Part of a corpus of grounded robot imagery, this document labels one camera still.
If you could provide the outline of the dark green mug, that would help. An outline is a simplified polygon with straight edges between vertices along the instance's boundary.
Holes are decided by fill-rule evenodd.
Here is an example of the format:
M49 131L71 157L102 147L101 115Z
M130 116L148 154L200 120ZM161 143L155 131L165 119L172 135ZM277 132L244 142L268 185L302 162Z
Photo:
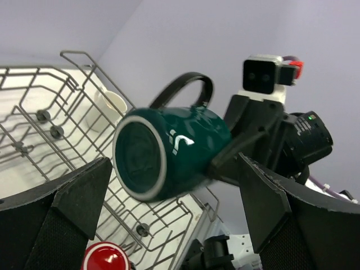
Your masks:
M169 101L186 85L200 81L198 99L188 107ZM207 184L211 160L231 141L220 116L208 109L212 80L187 72L173 80L149 107L127 113L115 128L112 159L128 195L152 203L187 194Z

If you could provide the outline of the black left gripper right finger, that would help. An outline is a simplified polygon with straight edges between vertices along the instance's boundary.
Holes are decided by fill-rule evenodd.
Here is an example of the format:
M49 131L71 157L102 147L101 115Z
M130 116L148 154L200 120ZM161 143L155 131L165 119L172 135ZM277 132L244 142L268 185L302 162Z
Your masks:
M244 155L238 183L263 269L359 269L359 205L323 195Z

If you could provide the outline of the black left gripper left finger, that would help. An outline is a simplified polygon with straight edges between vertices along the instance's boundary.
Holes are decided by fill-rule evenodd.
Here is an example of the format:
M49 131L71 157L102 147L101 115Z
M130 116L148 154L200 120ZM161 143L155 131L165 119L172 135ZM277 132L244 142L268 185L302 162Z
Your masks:
M1 199L1 269L80 269L113 166L98 158Z

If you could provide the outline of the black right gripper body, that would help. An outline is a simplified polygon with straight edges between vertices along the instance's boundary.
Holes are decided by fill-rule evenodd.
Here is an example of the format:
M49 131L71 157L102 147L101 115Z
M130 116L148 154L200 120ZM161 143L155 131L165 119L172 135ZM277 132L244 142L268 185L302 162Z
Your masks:
M294 124L294 117L284 112L280 102L255 101L233 95L223 117L223 144L241 137L234 146L240 152L273 172L281 173L285 137Z

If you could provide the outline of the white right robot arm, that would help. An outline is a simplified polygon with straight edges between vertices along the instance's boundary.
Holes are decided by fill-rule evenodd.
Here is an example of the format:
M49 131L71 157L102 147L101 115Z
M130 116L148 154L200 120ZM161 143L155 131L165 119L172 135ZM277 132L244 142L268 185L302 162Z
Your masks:
M358 269L359 205L305 185L309 165L332 151L315 112L287 114L280 102L234 95L224 121L232 141L208 165L210 178L240 189L244 236L194 240L182 269Z

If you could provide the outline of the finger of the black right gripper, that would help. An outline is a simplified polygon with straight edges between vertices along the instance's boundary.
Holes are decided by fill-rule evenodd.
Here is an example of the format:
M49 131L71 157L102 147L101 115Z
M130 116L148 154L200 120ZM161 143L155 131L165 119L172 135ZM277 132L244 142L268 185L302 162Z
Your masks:
M211 160L207 168L207 177L238 186L239 168L237 158L239 153L243 152L245 148L256 144L263 136L264 132L238 134Z

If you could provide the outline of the white faceted ceramic mug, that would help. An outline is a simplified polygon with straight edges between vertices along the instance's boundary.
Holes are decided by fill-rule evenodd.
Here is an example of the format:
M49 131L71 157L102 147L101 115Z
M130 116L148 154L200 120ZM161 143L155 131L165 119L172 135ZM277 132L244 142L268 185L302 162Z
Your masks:
M91 130L102 132L121 119L127 109L126 102L118 94L100 88L85 113L85 122Z

